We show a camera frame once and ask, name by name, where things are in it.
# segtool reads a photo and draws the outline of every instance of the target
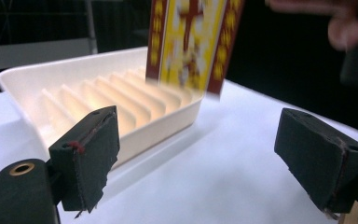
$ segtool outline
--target white plastic tray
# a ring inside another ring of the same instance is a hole
[[[117,165],[189,126],[202,93],[145,82],[147,48],[8,69],[0,74],[25,121],[48,147],[92,110],[116,105]]]

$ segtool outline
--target white table surface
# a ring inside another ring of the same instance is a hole
[[[74,219],[59,206],[62,223],[337,223],[274,152],[283,107],[295,108],[225,81],[193,125],[113,170],[91,214]],[[358,131],[324,120],[358,140]],[[30,133],[0,93],[0,170],[39,158]]]

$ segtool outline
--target red thread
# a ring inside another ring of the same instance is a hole
[[[83,154],[86,149],[80,145],[77,141],[69,142],[68,146],[70,146],[73,150],[75,150],[78,154]]]

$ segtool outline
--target printed box graphic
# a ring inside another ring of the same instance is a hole
[[[146,76],[220,94],[244,0],[154,0]]]

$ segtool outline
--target person's hand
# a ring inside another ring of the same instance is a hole
[[[358,0],[265,0],[277,12],[309,13],[332,16],[328,38],[333,48],[353,49],[358,45]]]

